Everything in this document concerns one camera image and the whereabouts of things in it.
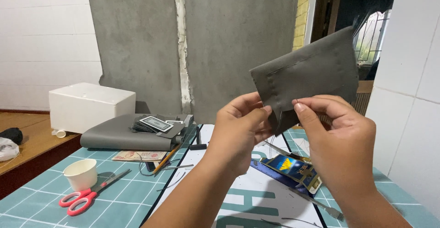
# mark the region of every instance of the white tiled wall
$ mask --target white tiled wall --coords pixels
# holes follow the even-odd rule
[[[440,0],[394,0],[366,116],[374,166],[440,218]]]
[[[48,110],[48,91],[102,74],[88,0],[0,0],[0,109]]]

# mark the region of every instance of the right hand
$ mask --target right hand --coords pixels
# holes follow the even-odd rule
[[[372,171],[376,124],[338,96],[318,95],[292,104],[308,137],[313,165],[332,195],[376,192]],[[333,119],[331,130],[322,126],[315,112]]]

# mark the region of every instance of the snack package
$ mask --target snack package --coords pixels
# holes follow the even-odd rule
[[[322,184],[321,178],[316,173],[313,165],[303,161],[279,154],[272,159],[262,158],[260,162],[303,184],[312,194],[315,194]]]

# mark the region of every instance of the pencil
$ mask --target pencil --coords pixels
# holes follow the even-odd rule
[[[173,154],[177,151],[177,150],[179,150],[179,148],[180,148],[180,146],[181,146],[182,144],[178,144],[176,147],[174,147],[174,149],[165,157],[165,159],[164,160],[162,160],[161,162],[160,162],[160,164],[156,167],[156,169],[154,169],[153,170],[153,173],[152,173],[152,175],[154,175],[154,174],[156,174],[163,166],[164,166],[164,164],[165,164],[165,162],[167,162],[168,161],[168,159],[169,158],[171,158],[171,156],[173,156]]]

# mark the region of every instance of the plastic bag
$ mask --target plastic bag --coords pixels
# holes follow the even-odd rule
[[[10,139],[0,137],[0,162],[17,157],[19,146]]]

